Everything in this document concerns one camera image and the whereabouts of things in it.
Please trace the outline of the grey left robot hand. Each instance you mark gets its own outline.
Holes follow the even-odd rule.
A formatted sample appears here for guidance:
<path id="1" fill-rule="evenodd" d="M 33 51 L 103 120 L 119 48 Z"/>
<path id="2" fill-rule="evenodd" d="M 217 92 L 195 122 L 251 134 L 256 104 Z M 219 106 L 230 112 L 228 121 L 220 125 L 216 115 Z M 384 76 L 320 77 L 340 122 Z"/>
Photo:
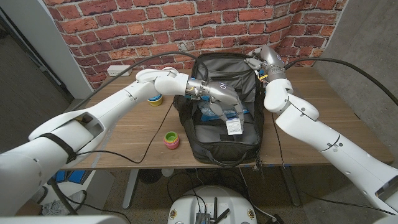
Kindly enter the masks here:
<path id="1" fill-rule="evenodd" d="M 209 82 L 204 87 L 204 90 L 210 97 L 210 110 L 226 123 L 228 134 L 242 134 L 244 124 L 243 106 L 234 88 L 220 82 Z M 233 105 L 238 118 L 229 120 L 223 113 L 220 102 Z"/>

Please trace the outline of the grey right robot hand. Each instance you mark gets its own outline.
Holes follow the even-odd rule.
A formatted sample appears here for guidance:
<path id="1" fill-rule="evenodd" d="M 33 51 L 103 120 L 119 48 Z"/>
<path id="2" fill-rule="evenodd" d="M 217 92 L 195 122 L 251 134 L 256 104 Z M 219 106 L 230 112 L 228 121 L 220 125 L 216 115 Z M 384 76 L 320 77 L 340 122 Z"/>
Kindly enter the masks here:
<path id="1" fill-rule="evenodd" d="M 254 70 L 264 69 L 268 71 L 271 67 L 284 68 L 284 62 L 281 56 L 267 45 L 250 51 L 244 59 L 244 62 Z"/>

